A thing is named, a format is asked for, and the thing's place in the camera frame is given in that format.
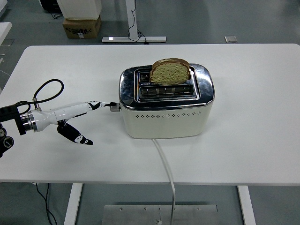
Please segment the black wire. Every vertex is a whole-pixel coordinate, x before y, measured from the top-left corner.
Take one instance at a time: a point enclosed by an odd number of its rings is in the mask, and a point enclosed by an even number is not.
[[[20,103],[28,103],[28,101],[20,101],[20,102],[17,102],[15,105],[20,104]],[[19,113],[19,114],[22,115],[22,114],[25,114],[25,113],[29,112],[30,108],[31,108],[31,106],[30,106],[30,104],[28,104],[28,109],[26,111],[22,112],[22,113]]]
[[[43,197],[44,201],[45,201],[45,204],[46,204],[46,213],[47,213],[47,217],[48,217],[48,221],[50,223],[50,225],[53,225],[52,222],[51,222],[51,219],[49,217],[49,214],[51,214],[51,216],[53,217],[54,221],[55,221],[55,224],[57,225],[57,222],[56,222],[56,218],[55,216],[50,212],[50,210],[48,209],[48,203],[47,203],[47,198],[48,198],[48,193],[49,193],[49,183],[48,183],[48,186],[47,186],[47,193],[46,193],[46,198],[43,196],[42,193],[40,193],[40,191],[38,190],[38,184],[36,183],[36,187],[37,187],[37,192]]]
[[[21,115],[21,114],[24,114],[24,113],[27,113],[27,112],[30,110],[30,104],[34,104],[35,107],[37,107],[37,104],[38,104],[38,103],[48,102],[48,101],[50,101],[50,100],[56,98],[58,95],[60,95],[60,94],[63,92],[63,90],[64,90],[64,83],[63,83],[61,80],[59,80],[59,79],[51,79],[51,80],[49,80],[49,81],[43,83],[42,86],[40,86],[40,87],[38,88],[38,90],[34,93],[33,98],[36,98],[36,97],[37,97],[37,94],[38,94],[38,93],[39,93],[39,92],[40,92],[40,91],[41,91],[48,83],[51,83],[51,82],[59,82],[59,83],[61,84],[61,89],[60,89],[60,91],[59,91],[56,95],[54,95],[54,96],[52,96],[52,97],[50,97],[50,98],[44,99],[44,100],[33,101],[33,102],[20,101],[20,102],[16,103],[15,105],[16,105],[17,107],[22,106],[22,105],[29,105],[29,108],[28,108],[25,112],[20,113],[20,115]]]
[[[51,16],[52,16],[52,18],[53,18],[54,20],[60,18],[61,16],[64,16],[63,14],[54,14],[54,16],[53,16],[52,13],[50,13],[50,14],[51,14]]]
[[[145,44],[147,44],[147,40],[146,40],[145,35],[143,35],[143,33],[140,32],[139,30],[137,30],[137,31],[138,31],[137,35],[138,35],[138,37],[139,37],[139,39],[138,39],[137,41],[135,41],[135,40],[133,40],[133,39],[130,38],[130,29],[133,28],[134,25],[135,25],[135,15],[134,15],[134,13],[133,13],[135,10],[136,10],[136,0],[135,0],[135,8],[134,8],[134,10],[131,10],[131,13],[132,13],[132,16],[133,16],[133,25],[132,25],[131,27],[128,28],[128,35],[127,35],[127,38],[128,38],[129,40],[131,40],[131,41],[138,42],[138,41],[140,40],[140,38],[141,38],[142,36],[144,36],[144,38],[145,38]]]

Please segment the gray floor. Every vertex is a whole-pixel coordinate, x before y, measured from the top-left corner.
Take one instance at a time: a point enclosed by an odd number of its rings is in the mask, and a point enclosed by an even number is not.
[[[0,47],[0,53],[5,54],[0,70],[11,74],[24,49],[31,45],[102,45],[102,37],[127,36],[125,1],[102,0],[102,5],[98,37],[68,39],[61,25],[63,18],[52,19],[38,0],[8,0],[0,22],[12,23],[7,39],[14,42]],[[300,44],[298,0],[136,0],[136,5],[138,29],[146,36],[167,36],[165,44],[225,44],[225,35],[235,35],[238,43]],[[0,71],[1,89],[9,79],[5,73]],[[40,184],[40,189],[45,193],[46,184]],[[70,184],[51,184],[49,206],[58,224],[63,224],[70,190]],[[216,204],[220,224],[243,224],[236,187],[176,186],[176,190],[180,203]],[[256,224],[300,224],[300,187],[249,187],[249,191]],[[168,185],[86,184],[76,224],[101,224],[105,204],[171,200]],[[45,204],[34,185],[0,183],[0,224],[48,224]]]

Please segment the cream toaster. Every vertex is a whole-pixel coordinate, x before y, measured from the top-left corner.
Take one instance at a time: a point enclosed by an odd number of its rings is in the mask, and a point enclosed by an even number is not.
[[[126,69],[120,77],[120,108],[133,138],[161,139],[200,134],[207,122],[215,91],[208,70],[189,64],[183,84],[149,82],[151,66]]]

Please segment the table leg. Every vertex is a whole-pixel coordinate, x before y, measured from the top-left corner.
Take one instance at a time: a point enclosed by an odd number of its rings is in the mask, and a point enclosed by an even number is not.
[[[127,18],[129,37],[103,37],[102,42],[109,43],[121,43],[121,42],[166,42],[166,37],[138,37],[137,33],[137,20],[135,15],[135,0],[126,0]]]
[[[75,225],[83,184],[73,184],[64,225]]]
[[[244,224],[256,225],[248,186],[238,186]]]

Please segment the toaster lever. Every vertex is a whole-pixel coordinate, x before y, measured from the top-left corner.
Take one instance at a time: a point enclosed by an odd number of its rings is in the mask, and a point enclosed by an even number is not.
[[[120,112],[120,103],[116,103],[115,105],[110,105],[109,109],[111,112]]]

